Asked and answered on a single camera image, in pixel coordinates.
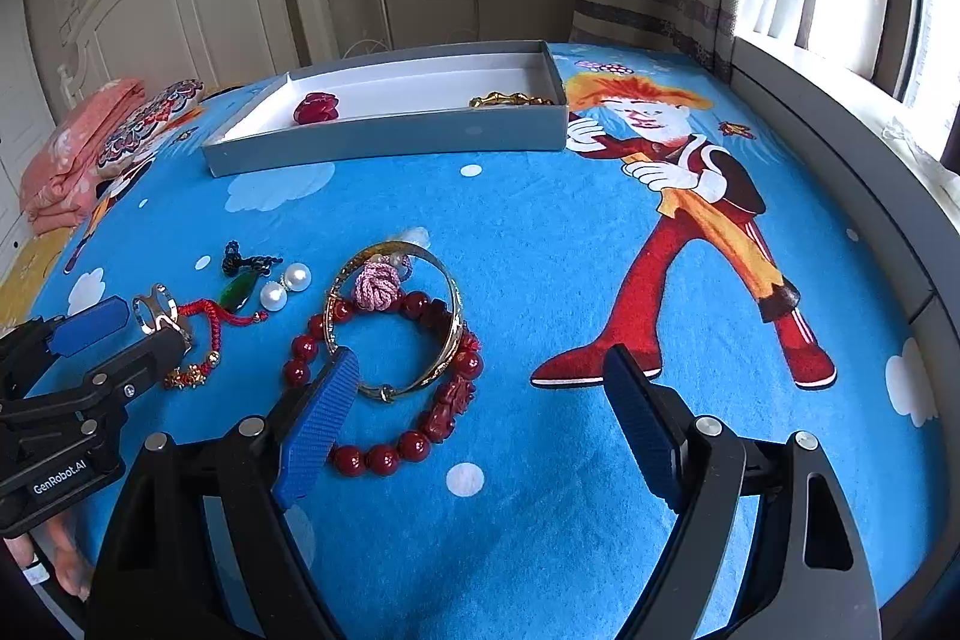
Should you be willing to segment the person's left hand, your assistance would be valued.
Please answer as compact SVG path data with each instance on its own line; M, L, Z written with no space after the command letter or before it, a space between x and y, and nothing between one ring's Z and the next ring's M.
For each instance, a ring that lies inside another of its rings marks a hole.
M53 573L60 587L71 596L86 601L93 580L93 567L78 548L75 531L73 516L62 512L46 521L41 541L47 559L52 562ZM5 544L21 570L31 569L32 565L39 562L41 548L32 541L29 534L5 539Z

